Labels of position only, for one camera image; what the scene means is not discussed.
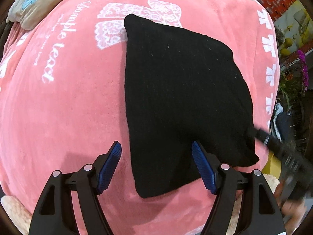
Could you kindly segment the person's right hand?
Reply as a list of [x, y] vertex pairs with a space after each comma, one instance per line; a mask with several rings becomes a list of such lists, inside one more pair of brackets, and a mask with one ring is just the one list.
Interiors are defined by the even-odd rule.
[[278, 206], [281, 209], [281, 213], [287, 217], [289, 220], [285, 223], [286, 234], [290, 235], [299, 227], [302, 218], [306, 213], [306, 206], [304, 201], [285, 201], [282, 203], [281, 194], [284, 187], [284, 181], [279, 183], [275, 189], [274, 197], [277, 201]]

